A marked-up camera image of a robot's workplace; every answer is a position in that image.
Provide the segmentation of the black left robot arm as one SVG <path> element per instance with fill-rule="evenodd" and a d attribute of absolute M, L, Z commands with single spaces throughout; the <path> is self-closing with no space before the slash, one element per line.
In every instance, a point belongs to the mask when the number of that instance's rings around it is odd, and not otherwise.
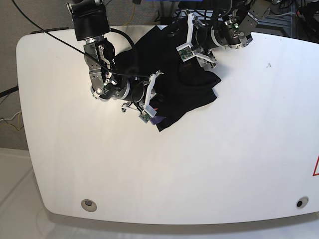
<path fill-rule="evenodd" d="M 251 33 L 270 11 L 269 0 L 199 0 L 179 4 L 187 35 L 176 48 L 183 62 L 195 58 L 200 67 L 216 66 L 214 48 L 240 49 L 252 41 Z"/>

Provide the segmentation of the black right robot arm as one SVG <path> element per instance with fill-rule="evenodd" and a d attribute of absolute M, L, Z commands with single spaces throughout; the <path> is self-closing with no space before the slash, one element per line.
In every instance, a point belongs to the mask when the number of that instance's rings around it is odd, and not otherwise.
<path fill-rule="evenodd" d="M 151 106 L 160 71 L 143 68 L 144 57 L 123 31 L 110 27 L 102 0 L 73 0 L 67 4 L 77 41 L 84 41 L 83 54 L 89 68 L 91 91 L 101 101 L 122 100 L 122 111 L 132 108 L 147 120 L 157 115 Z M 130 50 L 116 54 L 107 37 L 115 33 L 128 41 Z"/>

